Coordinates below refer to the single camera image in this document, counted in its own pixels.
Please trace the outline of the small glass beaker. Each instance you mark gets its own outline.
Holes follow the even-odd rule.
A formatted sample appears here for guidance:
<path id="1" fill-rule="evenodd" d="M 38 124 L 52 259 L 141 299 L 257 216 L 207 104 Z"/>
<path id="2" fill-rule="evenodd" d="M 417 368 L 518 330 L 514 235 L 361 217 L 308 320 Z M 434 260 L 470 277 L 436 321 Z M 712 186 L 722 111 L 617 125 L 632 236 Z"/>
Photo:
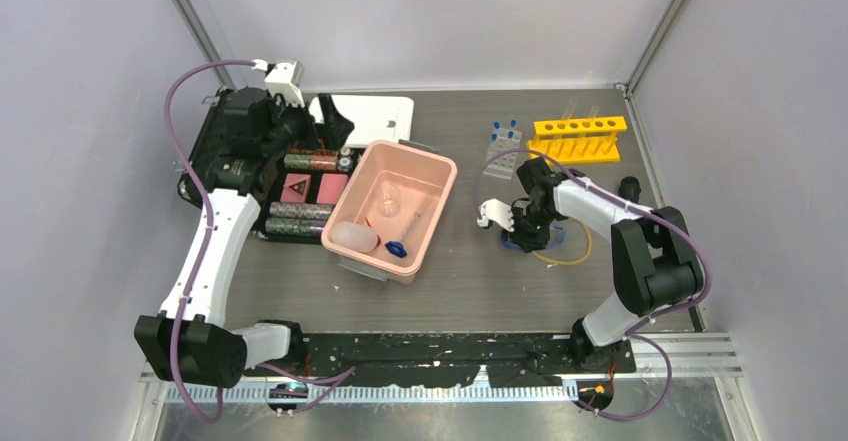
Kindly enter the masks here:
<path id="1" fill-rule="evenodd" d="M 375 198 L 375 206 L 378 212 L 385 218 L 393 218 L 401 211 L 402 196 L 397 185 L 391 182 L 383 182 Z"/>

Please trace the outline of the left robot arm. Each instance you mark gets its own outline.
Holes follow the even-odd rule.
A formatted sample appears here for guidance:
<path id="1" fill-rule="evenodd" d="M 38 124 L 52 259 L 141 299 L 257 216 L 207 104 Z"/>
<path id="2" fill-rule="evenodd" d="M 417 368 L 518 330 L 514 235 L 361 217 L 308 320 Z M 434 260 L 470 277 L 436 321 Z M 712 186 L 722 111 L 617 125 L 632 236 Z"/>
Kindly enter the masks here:
<path id="1" fill-rule="evenodd" d="M 260 320 L 235 331 L 224 324 L 239 256 L 269 205 L 283 157 L 292 149 L 340 148 L 354 130 L 330 95 L 315 100 L 319 115 L 262 88 L 216 94 L 188 157 L 195 171 L 183 174 L 179 190 L 201 210 L 197 231 L 157 314 L 140 316 L 134 328 L 159 379 L 231 388 L 262 363 L 284 375 L 305 366 L 299 323 Z"/>

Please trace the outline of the blue safety glasses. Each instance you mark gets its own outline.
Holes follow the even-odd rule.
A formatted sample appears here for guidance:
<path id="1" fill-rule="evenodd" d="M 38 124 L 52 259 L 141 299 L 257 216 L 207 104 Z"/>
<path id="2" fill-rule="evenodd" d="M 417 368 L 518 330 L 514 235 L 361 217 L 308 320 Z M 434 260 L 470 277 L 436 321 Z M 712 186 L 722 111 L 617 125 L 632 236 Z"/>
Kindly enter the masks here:
<path id="1" fill-rule="evenodd" d="M 565 238 L 566 238 L 564 228 L 562 226 L 558 226 L 558 225 L 553 225 L 553 226 L 550 227 L 549 239 L 548 239 L 548 242 L 546 243 L 546 245 L 544 247 L 531 247 L 531 248 L 522 247 L 521 245 L 513 242 L 510 239 L 509 235 L 510 235 L 510 233 L 507 232 L 507 231 L 502 231 L 500 233 L 499 241 L 500 241 L 501 245 L 508 250 L 521 251 L 521 252 L 524 252 L 524 253 L 531 253 L 531 252 L 534 252 L 534 251 L 544 251 L 544 250 L 556 248 L 556 247 L 560 246 L 561 244 L 563 244 L 564 241 L 565 241 Z"/>

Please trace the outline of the white wash bottle red cap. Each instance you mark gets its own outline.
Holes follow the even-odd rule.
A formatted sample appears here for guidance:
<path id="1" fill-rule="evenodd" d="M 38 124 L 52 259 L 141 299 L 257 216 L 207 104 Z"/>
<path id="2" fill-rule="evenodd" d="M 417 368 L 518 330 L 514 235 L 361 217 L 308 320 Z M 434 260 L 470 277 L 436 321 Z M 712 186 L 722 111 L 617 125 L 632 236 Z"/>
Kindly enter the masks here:
<path id="1" fill-rule="evenodd" d="M 360 253 L 371 252 L 381 245 L 381 238 L 374 228 L 351 221 L 338 223 L 331 231 L 330 239 L 342 248 Z"/>

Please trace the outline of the clear tube rack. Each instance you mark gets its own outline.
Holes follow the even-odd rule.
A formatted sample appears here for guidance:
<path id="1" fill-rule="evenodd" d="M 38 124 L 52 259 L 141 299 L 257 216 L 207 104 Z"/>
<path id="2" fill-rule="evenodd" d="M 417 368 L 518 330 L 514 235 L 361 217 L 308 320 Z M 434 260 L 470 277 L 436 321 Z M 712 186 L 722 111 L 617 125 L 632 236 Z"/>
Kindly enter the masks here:
<path id="1" fill-rule="evenodd" d="M 512 140 L 507 139 L 508 131 L 514 132 Z M 497 134 L 497 141 L 490 143 L 484 158 L 482 174 L 485 176 L 511 180 L 515 172 L 518 153 L 515 149 L 521 146 L 522 132 L 516 129 L 500 128 L 493 129 L 492 134 Z"/>

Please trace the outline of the yellow test tube rack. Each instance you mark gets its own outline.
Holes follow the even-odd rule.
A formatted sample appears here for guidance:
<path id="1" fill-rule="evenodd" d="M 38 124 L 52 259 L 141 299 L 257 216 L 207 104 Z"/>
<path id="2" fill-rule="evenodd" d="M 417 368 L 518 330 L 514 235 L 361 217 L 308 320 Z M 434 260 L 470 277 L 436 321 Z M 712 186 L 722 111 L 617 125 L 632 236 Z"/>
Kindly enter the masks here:
<path id="1" fill-rule="evenodd" d="M 623 116 L 536 121 L 526 142 L 564 165 L 619 162 L 618 137 L 628 130 Z"/>

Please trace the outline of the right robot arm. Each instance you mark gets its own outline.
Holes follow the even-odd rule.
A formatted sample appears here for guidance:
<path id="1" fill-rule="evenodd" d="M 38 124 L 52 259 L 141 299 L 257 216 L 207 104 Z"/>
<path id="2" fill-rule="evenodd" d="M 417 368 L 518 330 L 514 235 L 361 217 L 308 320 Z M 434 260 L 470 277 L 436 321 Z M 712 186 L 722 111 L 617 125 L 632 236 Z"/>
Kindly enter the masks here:
<path id="1" fill-rule="evenodd" d="M 598 187 L 585 176 L 554 171 L 535 158 L 517 170 L 527 197 L 511 210 L 509 241 L 522 251 L 546 249 L 555 221 L 577 220 L 611 248 L 612 294 L 572 326 L 567 358 L 596 371 L 649 316 L 699 295 L 706 286 L 681 212 L 651 209 Z"/>

